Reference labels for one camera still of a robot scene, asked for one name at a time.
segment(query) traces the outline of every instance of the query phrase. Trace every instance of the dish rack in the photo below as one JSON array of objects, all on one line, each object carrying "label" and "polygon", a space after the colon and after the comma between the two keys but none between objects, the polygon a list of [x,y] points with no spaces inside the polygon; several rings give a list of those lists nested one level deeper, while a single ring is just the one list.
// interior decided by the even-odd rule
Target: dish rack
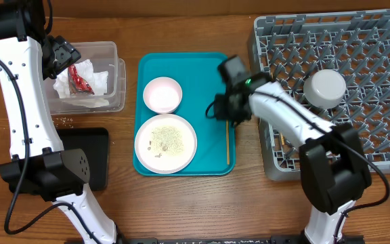
[{"label": "dish rack", "polygon": [[[366,158],[390,173],[390,9],[258,17],[248,53],[253,72],[269,73],[310,111],[335,124],[351,123]],[[347,84],[332,109],[310,105],[303,93],[305,78],[325,68],[337,70]],[[266,175],[298,180],[297,149],[265,121],[259,133]]]}]

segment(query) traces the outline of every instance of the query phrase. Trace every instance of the crumbs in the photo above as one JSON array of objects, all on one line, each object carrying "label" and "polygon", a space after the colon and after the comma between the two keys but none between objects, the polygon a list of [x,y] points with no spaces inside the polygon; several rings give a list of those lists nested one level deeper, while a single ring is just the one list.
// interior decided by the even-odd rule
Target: crumbs
[{"label": "crumbs", "polygon": [[176,156],[184,151],[183,136],[175,126],[164,125],[154,128],[148,144],[147,150],[151,150],[156,158],[163,155]]},{"label": "crumbs", "polygon": [[56,120],[56,122],[54,120],[52,121],[55,128],[58,128],[58,126],[65,127],[65,128],[73,128],[74,127],[73,125],[71,125],[71,123],[73,122],[72,118],[61,117],[61,118],[55,118],[55,120]]}]

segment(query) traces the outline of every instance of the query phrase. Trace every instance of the blue plastic tray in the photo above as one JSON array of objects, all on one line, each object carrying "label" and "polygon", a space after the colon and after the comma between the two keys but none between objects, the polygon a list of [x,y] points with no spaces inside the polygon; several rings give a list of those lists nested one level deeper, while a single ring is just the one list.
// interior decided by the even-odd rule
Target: blue plastic tray
[{"label": "blue plastic tray", "polygon": [[157,77],[176,80],[183,99],[174,114],[186,119],[195,129],[198,148],[192,162],[183,170],[161,175],[146,169],[133,151],[133,166],[144,176],[222,176],[236,164],[236,138],[230,127],[230,164],[227,165],[225,121],[207,119],[207,106],[216,93],[225,91],[217,66],[227,58],[220,53],[148,54],[139,62],[135,112],[135,135],[141,125],[156,115],[144,103],[142,94],[148,82]]}]

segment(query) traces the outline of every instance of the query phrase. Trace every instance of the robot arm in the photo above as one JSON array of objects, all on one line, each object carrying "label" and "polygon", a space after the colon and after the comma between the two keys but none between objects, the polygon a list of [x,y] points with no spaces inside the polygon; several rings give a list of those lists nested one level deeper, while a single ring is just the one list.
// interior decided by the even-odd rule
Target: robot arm
[{"label": "robot arm", "polygon": [[[239,57],[229,58],[218,69],[226,84],[226,91],[215,96],[213,116],[210,117],[227,119],[233,125],[238,125],[251,119],[254,114],[299,149],[302,187],[313,205],[301,242],[333,244],[341,213],[353,207],[364,189],[371,185],[366,163],[332,142],[332,137],[335,137],[362,155],[357,132],[349,124],[334,126],[330,121],[311,113],[266,74],[251,76]],[[314,129],[290,106],[326,134]],[[326,156],[329,152],[340,154],[341,159],[329,164]],[[342,237],[342,226],[343,223],[338,239]]]},{"label": "robot arm", "polygon": [[[41,1],[21,0],[0,5],[0,60],[17,78],[30,137],[30,154],[25,155],[18,98],[7,73],[0,66],[12,158],[11,162],[0,165],[1,177],[13,190],[28,156],[28,170],[21,192],[41,195],[43,200],[54,205],[59,203],[84,243],[97,243],[86,228],[102,244],[122,243],[124,237],[103,212],[88,185],[90,175],[89,171],[84,171],[88,167],[85,153],[81,149],[64,150],[53,126],[43,80],[55,79],[81,55],[62,37],[46,35],[44,19]],[[70,204],[78,215],[61,203]]]}]

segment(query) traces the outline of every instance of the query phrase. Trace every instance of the white bowl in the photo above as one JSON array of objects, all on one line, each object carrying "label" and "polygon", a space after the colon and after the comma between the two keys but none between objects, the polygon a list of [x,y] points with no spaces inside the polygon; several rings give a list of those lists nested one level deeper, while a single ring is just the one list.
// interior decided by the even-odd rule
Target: white bowl
[{"label": "white bowl", "polygon": [[141,164],[158,174],[184,169],[194,158],[194,128],[177,115],[156,115],[147,120],[135,137],[135,154]]},{"label": "white bowl", "polygon": [[305,81],[303,92],[308,102],[319,108],[334,108],[344,97],[346,84],[335,70],[320,70]]},{"label": "white bowl", "polygon": [[147,107],[158,113],[172,113],[179,106],[183,92],[174,79],[159,77],[151,80],[144,88],[143,98]]}]

